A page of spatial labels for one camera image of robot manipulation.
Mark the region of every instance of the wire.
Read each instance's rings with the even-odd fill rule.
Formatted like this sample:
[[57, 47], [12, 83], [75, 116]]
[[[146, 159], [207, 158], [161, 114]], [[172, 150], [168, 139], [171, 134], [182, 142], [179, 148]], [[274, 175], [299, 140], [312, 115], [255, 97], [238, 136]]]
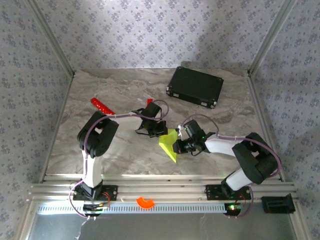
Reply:
[[273, 157], [275, 158], [275, 160], [276, 160], [276, 162], [277, 162], [277, 170], [276, 170], [275, 173], [271, 174], [271, 175], [269, 176], [269, 178], [272, 178], [272, 177], [274, 177], [274, 176], [276, 176], [276, 175], [278, 175], [278, 174], [280, 173], [280, 171], [281, 171], [281, 169], [282, 169], [282, 164], [281, 164], [280, 158], [279, 158], [279, 156], [275, 153], [275, 151], [273, 151], [269, 146], [267, 146], [267, 145], [265, 145], [265, 144], [263, 144], [263, 143], [261, 143], [261, 142], [259, 142], [259, 141], [257, 141], [257, 140], [253, 140], [253, 139], [250, 139], [250, 138], [247, 138], [247, 137], [221, 136], [221, 135], [219, 135], [220, 129], [219, 129], [217, 123], [216, 123], [211, 117], [209, 117], [209, 116], [206, 116], [206, 115], [200, 114], [200, 113], [192, 114], [192, 115], [188, 116], [188, 117], [182, 122], [181, 126], [183, 126], [183, 125], [186, 123], [187, 120], [189, 120], [190, 118], [196, 117], [196, 116], [202, 116], [202, 117], [205, 117], [205, 118], [209, 119], [209, 120], [214, 124], [214, 126], [216, 127], [216, 133], [215, 133], [215, 134], [216, 134], [216, 136], [217, 136], [219, 139], [228, 140], [228, 141], [243, 141], [243, 140], [245, 140], [245, 141], [248, 141], [248, 142], [252, 142], [252, 143], [254, 143], [254, 144], [257, 144], [257, 145], [259, 145], [260, 147], [262, 147], [262, 148], [266, 149], [267, 151], [269, 151], [269, 152], [273, 155]]
[[88, 217], [87, 217], [86, 215], [82, 214], [81, 212], [79, 212], [79, 211], [76, 209], [76, 207], [74, 206], [74, 204], [72, 203], [72, 201], [71, 201], [71, 193], [75, 190], [75, 188], [76, 188], [77, 186], [79, 186], [80, 184], [82, 184], [82, 183], [84, 182], [84, 180], [85, 180], [85, 179], [82, 179], [81, 181], [79, 181], [78, 183], [76, 183], [76, 184], [71, 188], [71, 191], [69, 192], [69, 202], [70, 202], [72, 208], [75, 210], [76, 214], [78, 214], [78, 215], [79, 215], [80, 217], [82, 217], [82, 218], [87, 219]]
[[89, 128], [88, 132], [86, 133], [85, 135], [85, 138], [84, 138], [84, 143], [83, 143], [83, 148], [84, 148], [84, 151], [85, 151], [85, 160], [84, 160], [84, 164], [85, 164], [85, 172], [84, 172], [84, 178], [82, 180], [80, 180], [79, 182], [77, 182], [70, 190], [69, 192], [69, 195], [68, 195], [68, 198], [69, 198], [69, 202], [72, 206], [72, 208], [75, 210], [75, 212], [82, 218], [86, 218], [86, 219], [90, 219], [90, 216], [86, 216], [84, 214], [82, 214], [81, 212], [79, 212], [74, 204], [72, 203], [72, 200], [71, 200], [71, 194], [72, 192], [75, 190], [75, 188], [77, 186], [79, 186], [80, 184], [82, 184], [86, 177], [87, 177], [87, 173], [88, 173], [88, 157], [89, 157], [89, 153], [87, 152], [87, 142], [88, 142], [88, 138], [89, 138], [89, 135], [90, 133], [92, 132], [92, 130], [96, 127], [96, 125], [98, 123], [100, 123], [101, 121], [105, 120], [105, 119], [116, 119], [116, 118], [129, 118], [129, 117], [137, 117], [137, 118], [144, 118], [144, 119], [149, 119], [149, 120], [162, 120], [164, 117], [166, 117], [169, 113], [169, 110], [170, 110], [170, 107], [169, 107], [169, 104], [164, 101], [164, 100], [160, 100], [160, 99], [157, 99], [157, 100], [154, 100], [153, 102], [162, 102], [166, 105], [167, 107], [167, 110], [166, 110], [166, 113], [160, 117], [148, 117], [148, 116], [143, 116], [143, 115], [138, 115], [138, 114], [131, 114], [131, 113], [127, 113], [127, 114], [122, 114], [122, 115], [106, 115], [106, 116], [103, 116], [101, 117], [100, 119], [98, 119], [96, 122], [94, 122], [94, 124]]
[[214, 124], [214, 126], [216, 127], [216, 133], [215, 133], [215, 134], [218, 135], [218, 133], [220, 132], [220, 129], [219, 129], [218, 124], [216, 124], [216, 122], [215, 122], [211, 117], [206, 116], [206, 115], [204, 115], [204, 114], [200, 114], [200, 113], [195, 113], [195, 114], [192, 114], [192, 115], [188, 116], [188, 117], [181, 123], [181, 127], [184, 126], [184, 124], [186, 123], [187, 120], [189, 120], [190, 118], [193, 118], [193, 117], [197, 117], [197, 116], [201, 116], [201, 117], [205, 117], [205, 118], [209, 119], [209, 120]]
[[[245, 198], [245, 196], [244, 196], [242, 193], [239, 193], [238, 196], [239, 196], [239, 197], [242, 197], [242, 198], [244, 199], [243, 207], [245, 207], [245, 205], [246, 205], [246, 198]], [[240, 200], [239, 197], [238, 197], [237, 200], [234, 202], [234, 205]]]
[[251, 186], [249, 186], [249, 190], [250, 190], [250, 194], [251, 194], [251, 203], [250, 203], [249, 207], [246, 209], [246, 211], [243, 214], [241, 214], [240, 216], [235, 216], [234, 217], [235, 219], [243, 218], [246, 215], [248, 215], [248, 213], [251, 211], [252, 207], [254, 206], [254, 192], [252, 191]]
[[281, 164], [281, 161], [280, 161], [280, 158], [279, 156], [275, 153], [275, 151], [273, 151], [270, 147], [268, 147], [267, 145], [257, 141], [257, 140], [254, 140], [254, 139], [250, 139], [250, 138], [247, 138], [247, 137], [232, 137], [232, 136], [220, 136], [218, 135], [218, 138], [219, 139], [222, 139], [222, 140], [229, 140], [229, 141], [248, 141], [248, 142], [252, 142], [254, 144], [257, 144], [259, 145], [260, 147], [266, 149], [268, 152], [270, 152], [273, 157], [275, 158], [276, 162], [277, 162], [277, 165], [278, 165], [278, 168], [276, 170], [275, 173], [271, 174], [269, 176], [269, 178], [272, 178], [276, 175], [278, 175], [282, 169], [282, 164]]
[[111, 197], [110, 197], [109, 193], [103, 192], [102, 195], [104, 195], [104, 196], [106, 196], [108, 198], [107, 204], [108, 204], [108, 208], [109, 208], [110, 207], [110, 201], [111, 201]]
[[73, 182], [71, 182], [71, 183], [70, 183], [70, 185], [69, 185], [69, 189], [71, 190], [71, 188], [72, 188], [72, 187], [71, 187], [71, 186], [72, 186], [72, 184], [76, 184], [76, 183], [78, 183], [78, 182], [77, 182], [77, 181], [73, 181]]

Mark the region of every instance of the wall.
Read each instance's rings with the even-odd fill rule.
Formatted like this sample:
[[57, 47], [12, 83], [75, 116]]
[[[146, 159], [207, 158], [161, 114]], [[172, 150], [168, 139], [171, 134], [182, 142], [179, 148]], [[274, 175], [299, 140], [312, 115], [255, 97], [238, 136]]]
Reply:
[[298, 1], [254, 76], [286, 180], [320, 239], [320, 2]]
[[283, 0], [38, 0], [76, 69], [247, 69]]
[[12, 239], [70, 78], [22, 0], [0, 9], [0, 239]]

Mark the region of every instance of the black box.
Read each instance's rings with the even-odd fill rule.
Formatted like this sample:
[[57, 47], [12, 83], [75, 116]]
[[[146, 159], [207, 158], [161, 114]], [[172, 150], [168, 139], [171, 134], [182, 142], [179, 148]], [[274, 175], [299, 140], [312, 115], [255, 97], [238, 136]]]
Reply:
[[221, 77], [178, 66], [166, 88], [166, 94], [214, 109], [223, 83]]

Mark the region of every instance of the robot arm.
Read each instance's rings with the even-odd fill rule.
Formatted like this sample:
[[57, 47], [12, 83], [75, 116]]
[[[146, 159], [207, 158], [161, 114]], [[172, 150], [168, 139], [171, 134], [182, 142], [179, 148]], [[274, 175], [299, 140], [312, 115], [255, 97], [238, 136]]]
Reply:
[[147, 133], [142, 134], [148, 135], [150, 138], [166, 135], [168, 134], [168, 129], [165, 121], [143, 118], [155, 118], [161, 112], [162, 109], [158, 105], [150, 102], [146, 108], [132, 111], [131, 114], [141, 115], [141, 117], [117, 117], [117, 115], [114, 115], [112, 116], [112, 120], [106, 118], [100, 121], [89, 133], [86, 146], [84, 146], [85, 138], [90, 128], [99, 121], [99, 119], [106, 116], [100, 111], [96, 111], [92, 115], [77, 136], [83, 155], [83, 183], [81, 184], [81, 188], [89, 199], [96, 199], [101, 192], [103, 183], [101, 176], [101, 156], [108, 150], [116, 132], [145, 130]]
[[252, 183], [261, 184], [265, 179], [277, 170], [278, 162], [275, 157], [265, 148], [248, 140], [268, 145], [257, 134], [251, 133], [243, 139], [230, 140], [230, 137], [219, 137], [210, 132], [206, 134], [195, 120], [187, 122], [183, 126], [189, 138], [177, 140], [173, 144], [173, 151], [177, 154], [191, 152], [196, 156], [202, 152], [221, 153], [236, 157], [240, 168], [228, 175], [221, 182], [222, 193], [229, 197], [242, 187]]

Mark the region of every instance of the yellow object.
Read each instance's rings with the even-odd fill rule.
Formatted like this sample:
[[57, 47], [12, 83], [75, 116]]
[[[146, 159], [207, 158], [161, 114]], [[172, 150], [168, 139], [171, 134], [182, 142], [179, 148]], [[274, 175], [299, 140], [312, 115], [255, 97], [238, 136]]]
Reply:
[[160, 147], [175, 163], [177, 162], [177, 154], [174, 152], [172, 145], [177, 141], [177, 139], [178, 133], [175, 129], [168, 129], [167, 135], [162, 135], [159, 137]]

